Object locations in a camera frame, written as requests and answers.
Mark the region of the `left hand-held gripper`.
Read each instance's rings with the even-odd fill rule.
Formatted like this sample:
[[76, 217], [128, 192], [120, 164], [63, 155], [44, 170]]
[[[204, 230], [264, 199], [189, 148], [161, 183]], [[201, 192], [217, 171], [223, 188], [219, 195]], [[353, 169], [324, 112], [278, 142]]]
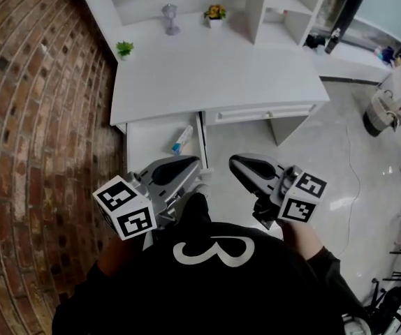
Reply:
[[116, 176], [93, 193], [102, 217], [124, 241], [176, 224], [175, 205], [201, 171], [197, 156], [172, 156]]

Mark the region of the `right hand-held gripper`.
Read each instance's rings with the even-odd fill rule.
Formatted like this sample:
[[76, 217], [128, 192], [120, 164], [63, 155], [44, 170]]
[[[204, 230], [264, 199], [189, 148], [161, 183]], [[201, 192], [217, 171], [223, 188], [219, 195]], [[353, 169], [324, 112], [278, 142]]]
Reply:
[[283, 166], [262, 154], [235, 154], [230, 171], [257, 197], [253, 217], [266, 229], [277, 221], [309, 223], [315, 215], [328, 183], [297, 165]]

